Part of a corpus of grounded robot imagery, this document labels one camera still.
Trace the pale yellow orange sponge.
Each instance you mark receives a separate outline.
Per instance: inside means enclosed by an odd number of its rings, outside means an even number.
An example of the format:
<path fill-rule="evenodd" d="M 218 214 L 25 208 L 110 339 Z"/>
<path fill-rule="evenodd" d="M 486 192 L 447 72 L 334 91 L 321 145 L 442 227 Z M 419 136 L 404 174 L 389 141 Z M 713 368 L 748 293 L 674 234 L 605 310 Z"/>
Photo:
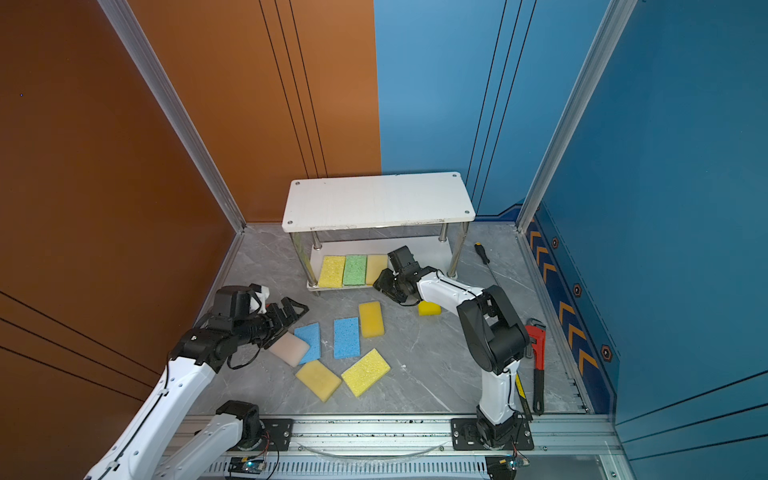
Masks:
<path fill-rule="evenodd" d="M 365 284 L 372 286 L 379 278 L 381 272 L 388 268 L 388 256 L 386 254 L 372 254 L 367 256 Z"/>

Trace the yellow foam sponge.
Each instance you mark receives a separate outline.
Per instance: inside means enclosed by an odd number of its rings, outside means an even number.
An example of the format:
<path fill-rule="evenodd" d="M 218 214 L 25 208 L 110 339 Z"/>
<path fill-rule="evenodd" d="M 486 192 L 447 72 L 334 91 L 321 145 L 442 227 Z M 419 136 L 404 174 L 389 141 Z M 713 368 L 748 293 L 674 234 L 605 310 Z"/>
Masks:
<path fill-rule="evenodd" d="M 361 335 L 364 338 L 375 338 L 385 334 L 383 314 L 379 301 L 360 304 L 359 320 Z"/>

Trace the yellow green textured sponge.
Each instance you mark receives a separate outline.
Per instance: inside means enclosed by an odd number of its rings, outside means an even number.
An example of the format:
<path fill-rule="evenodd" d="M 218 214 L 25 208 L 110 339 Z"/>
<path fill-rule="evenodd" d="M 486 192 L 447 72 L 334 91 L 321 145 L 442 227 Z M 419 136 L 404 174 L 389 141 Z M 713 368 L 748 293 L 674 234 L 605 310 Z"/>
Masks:
<path fill-rule="evenodd" d="M 321 273 L 317 286 L 319 288 L 329 289 L 342 288 L 345 264 L 345 256 L 325 256 L 323 258 Z"/>

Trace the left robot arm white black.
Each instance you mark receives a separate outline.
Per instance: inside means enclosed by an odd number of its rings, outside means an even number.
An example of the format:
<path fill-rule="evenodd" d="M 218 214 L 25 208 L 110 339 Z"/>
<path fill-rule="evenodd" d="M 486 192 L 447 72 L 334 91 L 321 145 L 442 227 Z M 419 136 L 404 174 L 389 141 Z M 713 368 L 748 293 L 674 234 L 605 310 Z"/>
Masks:
<path fill-rule="evenodd" d="M 289 337 L 307 305 L 268 300 L 265 286 L 225 286 L 199 327 L 171 350 L 158 383 L 89 479 L 197 479 L 227 451 L 238 454 L 229 472 L 251 474 L 270 454 L 288 450 L 293 422 L 263 421 L 257 405 L 228 400 L 208 424 L 170 457 L 164 455 L 198 396 L 242 346 L 264 351 Z"/>

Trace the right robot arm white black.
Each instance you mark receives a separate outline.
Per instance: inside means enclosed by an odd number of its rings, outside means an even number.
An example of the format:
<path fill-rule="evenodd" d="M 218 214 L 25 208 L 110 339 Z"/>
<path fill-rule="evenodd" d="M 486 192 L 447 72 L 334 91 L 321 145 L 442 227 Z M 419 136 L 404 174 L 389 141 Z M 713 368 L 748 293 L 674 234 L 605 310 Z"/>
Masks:
<path fill-rule="evenodd" d="M 411 297 L 434 303 L 460 321 L 468 351 L 481 369 L 474 441 L 490 450 L 532 450 L 532 432 L 516 390 L 530 336 L 504 290 L 473 287 L 422 267 L 406 246 L 388 258 L 391 266 L 379 274 L 376 290 L 400 305 Z"/>

